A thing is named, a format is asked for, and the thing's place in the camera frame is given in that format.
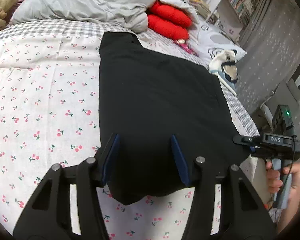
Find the red plush toy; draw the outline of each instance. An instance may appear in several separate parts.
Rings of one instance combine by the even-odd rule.
[[[162,4],[158,0],[149,9],[155,15],[160,16],[162,19],[173,22],[183,28],[188,28],[191,25],[191,19],[183,11],[174,8],[171,5]]]
[[[188,39],[189,34],[185,28],[173,24],[170,21],[161,19],[154,14],[148,14],[148,28],[154,30],[156,33],[161,34],[172,40]]]

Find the person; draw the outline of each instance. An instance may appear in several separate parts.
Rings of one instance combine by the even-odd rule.
[[[271,169],[271,162],[267,162],[267,182],[268,191],[270,193],[276,193],[279,191],[283,182],[279,179],[279,171]],[[290,166],[283,169],[284,174],[288,174]],[[292,183],[288,199],[288,206],[282,210],[280,220],[277,225],[277,231],[280,233],[293,219],[300,206],[300,163],[294,163],[291,168]]]

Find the black cloth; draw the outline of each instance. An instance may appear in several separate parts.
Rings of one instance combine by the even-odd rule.
[[[232,142],[238,132],[218,78],[205,67],[144,49],[132,33],[106,32],[99,53],[101,146],[111,133],[121,137],[108,183],[115,199],[130,204],[185,187],[171,153],[172,134],[192,186],[197,156],[214,165],[216,175],[248,157],[248,148]]]

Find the metal screw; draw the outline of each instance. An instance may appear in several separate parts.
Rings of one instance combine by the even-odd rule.
[[[232,169],[233,171],[238,171],[238,170],[239,170],[239,167],[238,167],[238,165],[236,165],[236,164],[232,164],[232,165],[231,165],[231,169]]]
[[[206,161],[206,159],[202,156],[198,156],[196,159],[195,159],[196,162],[198,163],[204,163]]]
[[[51,169],[53,169],[54,171],[57,171],[57,170],[59,170],[60,169],[60,164],[59,163],[55,163],[55,164],[53,164],[52,166],[51,166]]]
[[[86,162],[91,164],[91,163],[94,163],[96,161],[95,157],[89,157]]]

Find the white floral fabric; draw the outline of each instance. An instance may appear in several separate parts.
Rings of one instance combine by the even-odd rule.
[[[26,28],[32,32],[25,33]],[[89,28],[95,31],[86,32]],[[98,50],[107,30],[125,31],[104,23],[43,20],[0,32],[0,222],[10,233],[52,164],[77,165],[100,147]],[[157,35],[148,30],[138,37],[148,49],[200,63]],[[247,123],[253,126],[250,117],[222,89],[239,133],[255,135],[255,127],[246,128]],[[255,166],[251,157],[241,165],[250,180]],[[212,234],[218,232],[221,190],[216,185]],[[123,206],[107,187],[98,188],[104,221],[114,240],[181,239],[193,194],[194,188],[186,188]],[[75,187],[70,197],[73,231],[80,233]]]

